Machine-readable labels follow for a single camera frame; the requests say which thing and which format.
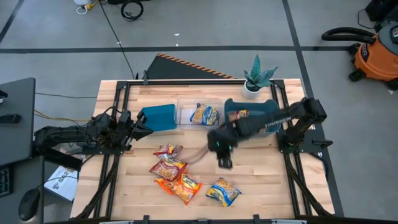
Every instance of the snack bag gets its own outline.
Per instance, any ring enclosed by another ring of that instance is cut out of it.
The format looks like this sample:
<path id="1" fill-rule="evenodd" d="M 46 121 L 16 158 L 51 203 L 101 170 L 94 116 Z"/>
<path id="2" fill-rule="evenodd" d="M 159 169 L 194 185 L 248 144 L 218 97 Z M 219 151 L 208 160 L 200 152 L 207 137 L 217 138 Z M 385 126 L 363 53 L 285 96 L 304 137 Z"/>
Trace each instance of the snack bag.
<path id="1" fill-rule="evenodd" d="M 159 184 L 159 186 L 162 187 L 170 195 L 174 194 L 172 192 L 173 182 L 168 181 L 161 176 L 157 176 L 155 179 L 155 182 L 157 182 Z"/>
<path id="2" fill-rule="evenodd" d="M 249 111 L 248 110 L 240 110 L 240 111 L 230 111 L 228 113 L 228 119 L 229 121 L 234 121 L 239 118 L 245 118 L 249 116 Z"/>
<path id="3" fill-rule="evenodd" d="M 174 158 L 161 159 L 150 168 L 149 172 L 159 175 L 168 181 L 175 181 L 187 168 L 187 163 Z"/>
<path id="4" fill-rule="evenodd" d="M 191 175 L 184 173 L 172 186 L 172 192 L 184 201 L 185 205 L 197 194 L 201 183 L 196 182 Z"/>
<path id="5" fill-rule="evenodd" d="M 214 125 L 218 120 L 218 111 L 211 106 L 197 104 L 197 110 L 192 114 L 190 121 L 195 124 Z"/>
<path id="6" fill-rule="evenodd" d="M 157 152 L 154 152 L 154 155 L 159 159 L 168 159 L 171 157 L 175 157 L 182 149 L 180 145 L 167 144 L 165 146 L 160 146 Z"/>
<path id="7" fill-rule="evenodd" d="M 220 177 L 207 191 L 206 196 L 221 202 L 224 207 L 227 207 L 234 202 L 239 194 L 242 194 L 242 192 Z"/>

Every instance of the wooden table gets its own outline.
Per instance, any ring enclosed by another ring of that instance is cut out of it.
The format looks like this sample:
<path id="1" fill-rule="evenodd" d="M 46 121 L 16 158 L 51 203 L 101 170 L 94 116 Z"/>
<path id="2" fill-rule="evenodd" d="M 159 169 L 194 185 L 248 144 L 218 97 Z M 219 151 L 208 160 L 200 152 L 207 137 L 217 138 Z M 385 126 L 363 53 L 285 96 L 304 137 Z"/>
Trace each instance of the wooden table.
<path id="1" fill-rule="evenodd" d="M 299 79 L 284 81 L 290 103 L 304 97 Z M 101 82 L 94 115 L 112 106 L 116 82 Z M 242 97 L 241 89 L 242 86 L 239 85 L 132 86 L 127 108 L 134 119 L 142 107 L 177 104 L 179 98 L 219 98 L 222 101 L 232 98 L 234 101 L 249 101 Z M 123 95 L 122 90 L 119 109 Z M 272 99 L 270 88 L 264 88 L 254 101 L 264 102 L 268 99 Z M 284 158 L 278 150 L 275 134 L 240 143 L 239 148 L 233 152 L 232 170 L 218 168 L 213 153 L 208 153 L 200 162 L 190 166 L 189 173 L 202 182 L 203 187 L 189 205 L 184 205 L 178 197 L 164 192 L 154 182 L 155 175 L 148 171 L 159 161 L 152 153 L 168 142 L 183 145 L 179 157 L 187 157 L 206 144 L 206 131 L 177 128 L 133 141 L 132 149 L 126 151 L 120 159 L 112 220 L 142 220 L 144 215 L 150 215 L 151 220 L 252 219 L 253 214 L 259 214 L 260 218 L 294 217 Z M 103 156 L 95 156 L 82 168 L 71 217 L 79 214 L 96 192 L 102 161 Z M 308 154 L 301 154 L 301 161 L 308 188 L 324 208 L 333 213 L 322 163 Z M 205 197 L 206 191 L 219 177 L 232 182 L 243 193 L 230 207 L 222 207 L 217 201 Z M 299 188 L 296 189 L 300 211 L 304 214 L 302 196 Z M 108 193 L 105 192 L 102 215 L 107 198 Z"/>

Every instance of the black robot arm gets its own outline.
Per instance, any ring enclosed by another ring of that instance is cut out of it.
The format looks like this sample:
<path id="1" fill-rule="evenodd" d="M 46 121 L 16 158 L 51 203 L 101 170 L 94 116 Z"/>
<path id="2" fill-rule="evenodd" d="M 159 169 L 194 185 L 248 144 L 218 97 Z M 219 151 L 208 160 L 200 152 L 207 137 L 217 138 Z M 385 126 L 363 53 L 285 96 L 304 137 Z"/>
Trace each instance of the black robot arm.
<path id="1" fill-rule="evenodd" d="M 77 143 L 82 148 L 82 154 L 122 154 L 130 150 L 133 139 L 138 141 L 152 134 L 153 130 L 144 125 L 145 121 L 142 112 L 134 122 L 131 112 L 124 110 L 119 119 L 104 112 L 84 126 L 47 126 L 34 134 L 35 153 L 43 155 L 50 162 L 80 170 L 81 160 L 53 150 L 52 147 L 60 143 Z"/>
<path id="2" fill-rule="evenodd" d="M 230 169 L 233 147 L 257 134 L 260 129 L 298 119 L 296 125 L 286 130 L 284 136 L 286 144 L 298 145 L 303 141 L 305 131 L 313 124 L 322 123 L 326 117 L 319 100 L 303 98 L 300 102 L 269 114 L 248 116 L 222 124 L 208 133 L 208 148 L 217 153 L 220 167 Z"/>

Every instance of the hazard tape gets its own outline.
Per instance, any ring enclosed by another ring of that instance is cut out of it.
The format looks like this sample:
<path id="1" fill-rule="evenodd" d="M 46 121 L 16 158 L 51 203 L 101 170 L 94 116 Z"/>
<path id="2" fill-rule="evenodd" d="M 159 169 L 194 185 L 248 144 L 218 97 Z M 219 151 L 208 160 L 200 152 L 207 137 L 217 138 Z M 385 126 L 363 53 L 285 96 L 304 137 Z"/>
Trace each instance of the hazard tape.
<path id="1" fill-rule="evenodd" d="M 197 64 L 194 64 L 194 63 L 190 63 L 190 62 L 187 62 L 187 61 L 184 61 L 184 60 L 180 60 L 178 58 L 169 56 L 167 54 L 157 54 L 156 56 L 157 57 L 167 58 L 167 59 L 170 59 L 170 60 L 172 60 L 174 62 L 178 62 L 178 63 L 181 63 L 183 65 L 188 65 L 188 66 L 191 66 L 192 68 L 200 69 L 200 70 L 203 70 L 205 72 L 212 73 L 214 75 L 218 75 L 218 76 L 223 77 L 223 78 L 234 78 L 231 75 L 227 75 L 227 74 L 224 74 L 222 72 L 214 71 L 214 70 L 212 70 L 210 68 L 205 68 L 203 66 L 200 66 L 200 65 L 197 65 Z"/>

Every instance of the gray concrete floor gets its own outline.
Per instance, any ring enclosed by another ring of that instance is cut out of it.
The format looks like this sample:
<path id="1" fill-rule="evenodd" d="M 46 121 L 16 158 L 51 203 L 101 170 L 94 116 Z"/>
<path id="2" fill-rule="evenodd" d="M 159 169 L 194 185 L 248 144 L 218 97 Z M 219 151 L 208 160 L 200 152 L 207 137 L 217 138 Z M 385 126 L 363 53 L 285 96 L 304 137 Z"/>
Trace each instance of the gray concrete floor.
<path id="1" fill-rule="evenodd" d="M 356 13 L 370 0 L 288 0 L 301 46 L 349 45 L 323 42 L 321 34 L 339 26 L 358 27 Z M 18 0 L 0 0 L 0 29 Z M 293 46 L 282 0 L 151 0 L 144 15 L 126 22 L 116 6 L 105 11 L 124 47 L 220 45 Z M 100 6 L 80 16 L 72 0 L 25 0 L 1 49 L 118 47 Z M 361 22 L 371 25 L 365 14 Z M 158 52 L 128 52 L 132 69 L 147 69 Z M 279 66 L 275 78 L 301 78 L 296 53 L 235 50 L 164 52 L 242 78 L 256 54 L 262 68 Z M 353 66 L 346 52 L 303 52 L 316 98 L 328 113 L 323 128 L 347 217 L 398 220 L 397 93 L 374 80 L 350 83 Z M 0 54 L 0 83 L 37 79 L 37 91 L 96 96 L 101 80 L 130 79 L 121 53 Z M 51 116 L 85 119 L 95 99 L 36 97 L 35 108 Z M 35 118 L 34 128 L 68 122 Z M 47 164 L 48 177 L 55 166 Z M 46 195 L 46 221 L 65 220 L 71 203 Z"/>

